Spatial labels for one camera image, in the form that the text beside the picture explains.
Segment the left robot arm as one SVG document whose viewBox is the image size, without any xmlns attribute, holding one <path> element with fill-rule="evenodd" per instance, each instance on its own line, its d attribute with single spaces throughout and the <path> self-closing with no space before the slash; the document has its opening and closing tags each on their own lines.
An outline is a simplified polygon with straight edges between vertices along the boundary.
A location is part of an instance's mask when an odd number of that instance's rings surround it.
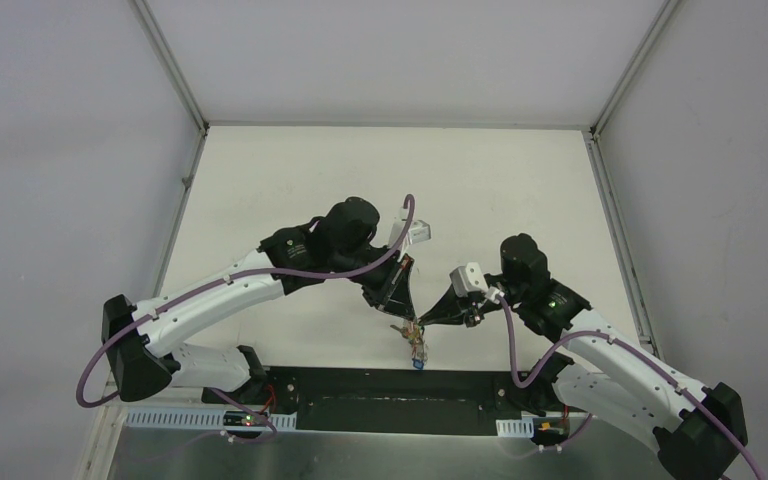
<svg viewBox="0 0 768 480">
<path fill-rule="evenodd" d="M 176 293 L 138 302 L 117 295 L 103 305 L 102 347 L 123 402 L 148 399 L 168 387 L 217 389 L 241 404 L 265 390 L 262 367 L 249 346 L 217 349 L 190 344 L 195 334 L 247 308 L 328 280 L 360 286 L 367 304 L 415 321 L 409 278 L 410 245 L 431 237 L 407 195 L 388 242 L 372 245 L 380 215 L 368 201 L 349 197 L 324 216 L 281 228 L 230 266 Z"/>
</svg>

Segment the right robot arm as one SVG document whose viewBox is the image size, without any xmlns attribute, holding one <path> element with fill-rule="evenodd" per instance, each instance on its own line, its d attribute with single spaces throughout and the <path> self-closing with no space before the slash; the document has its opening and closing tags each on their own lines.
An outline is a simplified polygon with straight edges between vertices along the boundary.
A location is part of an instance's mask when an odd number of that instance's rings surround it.
<svg viewBox="0 0 768 480">
<path fill-rule="evenodd" d="M 721 479 L 747 458 L 740 395 L 709 387 L 634 344 L 589 301 L 554 279 L 547 256 L 525 233 L 500 245 L 501 271 L 470 262 L 419 322 L 475 326 L 506 318 L 511 378 L 543 410 L 559 403 L 631 436 L 675 479 Z"/>
</svg>

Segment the red tag key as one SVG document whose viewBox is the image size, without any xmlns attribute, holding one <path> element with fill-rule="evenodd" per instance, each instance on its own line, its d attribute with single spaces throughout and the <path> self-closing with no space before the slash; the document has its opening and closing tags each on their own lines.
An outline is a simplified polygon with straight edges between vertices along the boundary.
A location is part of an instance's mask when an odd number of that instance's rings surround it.
<svg viewBox="0 0 768 480">
<path fill-rule="evenodd" d="M 405 321 L 401 325 L 391 325 L 391 328 L 397 331 L 404 338 L 411 338 L 421 333 L 421 328 L 411 321 Z"/>
</svg>

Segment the metal keyring plate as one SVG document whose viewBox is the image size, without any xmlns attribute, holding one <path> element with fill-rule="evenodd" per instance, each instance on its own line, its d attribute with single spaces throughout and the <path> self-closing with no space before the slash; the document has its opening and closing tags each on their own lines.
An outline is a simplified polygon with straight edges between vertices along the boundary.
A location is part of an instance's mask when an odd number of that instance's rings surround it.
<svg viewBox="0 0 768 480">
<path fill-rule="evenodd" d="M 411 338 L 404 338 L 408 341 L 410 348 L 411 348 L 411 362 L 413 359 L 421 359 L 424 362 L 424 368 L 427 363 L 427 352 L 426 352 L 426 343 L 424 339 L 424 332 L 425 328 L 423 326 L 420 326 L 416 321 L 414 321 L 420 328 L 421 333 L 419 335 L 416 335 Z"/>
</svg>

